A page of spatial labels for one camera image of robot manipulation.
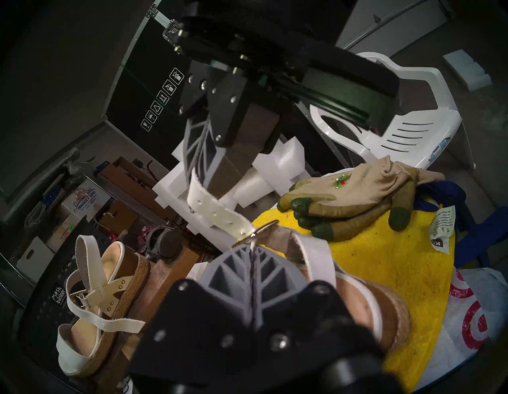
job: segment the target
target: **yellow towel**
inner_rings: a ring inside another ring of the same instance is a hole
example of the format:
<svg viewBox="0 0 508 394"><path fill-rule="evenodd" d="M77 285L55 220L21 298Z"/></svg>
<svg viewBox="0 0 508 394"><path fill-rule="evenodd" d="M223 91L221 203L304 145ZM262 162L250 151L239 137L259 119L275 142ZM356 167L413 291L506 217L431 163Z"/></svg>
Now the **yellow towel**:
<svg viewBox="0 0 508 394"><path fill-rule="evenodd" d="M429 240L434 212L414 211L410 225L401 232L390 229L389 214L349 241L330 243L330 249L346 272L390 287L407 304L411 333L402 348L388 355L384 368L412 391L441 330L452 279L455 235L450 238L450 254L444 254L434 250ZM310 235L310 231L298 227L291 210L268 210L254 225L260 227L275 219L281 226Z"/></svg>

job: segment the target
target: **jute sole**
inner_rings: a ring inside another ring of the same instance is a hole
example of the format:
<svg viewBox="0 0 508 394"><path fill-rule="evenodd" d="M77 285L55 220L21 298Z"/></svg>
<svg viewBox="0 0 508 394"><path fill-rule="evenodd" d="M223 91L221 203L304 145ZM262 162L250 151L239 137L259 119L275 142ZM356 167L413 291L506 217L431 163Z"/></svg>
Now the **jute sole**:
<svg viewBox="0 0 508 394"><path fill-rule="evenodd" d="M138 266L134 272L134 277L129 283L127 289L125 289L123 292L115 312L113 315L111 315L111 319L121 319L127 315L127 312L129 311L132 303L143 289L143 286L145 285L149 275L150 263L145 257L138 255ZM117 332L104 331L101 334L97 349L93 353L90 361L82 370L73 374L69 374L68 376L84 378L95 373L107 358L108 353L111 350L113 343L115 342L117 334Z"/></svg>
<svg viewBox="0 0 508 394"><path fill-rule="evenodd" d="M295 265L308 280L305 265L297 263ZM370 290L382 310L383 338L380 343L381 346L389 352L400 348L411 331L411 317L405 302L397 293L386 286L357 277L353 278Z"/></svg>

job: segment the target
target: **white cabinet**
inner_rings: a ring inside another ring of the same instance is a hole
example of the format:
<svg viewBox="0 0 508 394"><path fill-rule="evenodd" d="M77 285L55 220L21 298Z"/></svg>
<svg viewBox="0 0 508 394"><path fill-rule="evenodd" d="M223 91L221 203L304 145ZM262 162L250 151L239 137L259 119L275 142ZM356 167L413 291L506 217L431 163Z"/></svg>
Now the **white cabinet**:
<svg viewBox="0 0 508 394"><path fill-rule="evenodd" d="M336 46L392 56L446 21L438 0L358 0Z"/></svg>

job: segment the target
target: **metal latch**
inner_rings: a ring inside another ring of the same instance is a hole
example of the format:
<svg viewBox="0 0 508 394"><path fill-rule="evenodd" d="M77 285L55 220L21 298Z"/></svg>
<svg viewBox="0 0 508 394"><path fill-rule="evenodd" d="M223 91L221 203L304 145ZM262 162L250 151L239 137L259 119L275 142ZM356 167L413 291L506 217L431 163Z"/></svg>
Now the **metal latch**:
<svg viewBox="0 0 508 394"><path fill-rule="evenodd" d="M155 18L155 16L158 14L157 4L153 3L150 6L150 9L146 13L147 18Z"/></svg>
<svg viewBox="0 0 508 394"><path fill-rule="evenodd" d="M169 25L167 28L164 29L164 32L162 33L162 36L164 39L169 42L171 45L175 46L175 43L173 42L173 38L178 34L178 31L180 30L180 25L175 19L171 19L169 21Z"/></svg>

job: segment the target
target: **green rubber fingertip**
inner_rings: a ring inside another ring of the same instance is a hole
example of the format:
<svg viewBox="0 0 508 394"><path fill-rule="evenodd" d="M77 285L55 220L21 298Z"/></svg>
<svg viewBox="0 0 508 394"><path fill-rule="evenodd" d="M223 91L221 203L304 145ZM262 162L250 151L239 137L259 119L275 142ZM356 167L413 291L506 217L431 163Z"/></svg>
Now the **green rubber fingertip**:
<svg viewBox="0 0 508 394"><path fill-rule="evenodd" d="M410 221L411 212L409 212L407 209L401 206L396 206L390 211L390 216L388 217L388 225L393 231L404 230Z"/></svg>
<svg viewBox="0 0 508 394"><path fill-rule="evenodd" d="M312 227L323 222L323 218L317 218L313 216L301 216L298 219L298 225L306 230L312 229Z"/></svg>
<svg viewBox="0 0 508 394"><path fill-rule="evenodd" d="M304 215L309 214L309 204L312 202L310 197L298 197L291 201L291 209Z"/></svg>
<svg viewBox="0 0 508 394"><path fill-rule="evenodd" d="M320 239L325 239L328 242L333 241L333 230L331 223L320 223L311 229L312 236Z"/></svg>

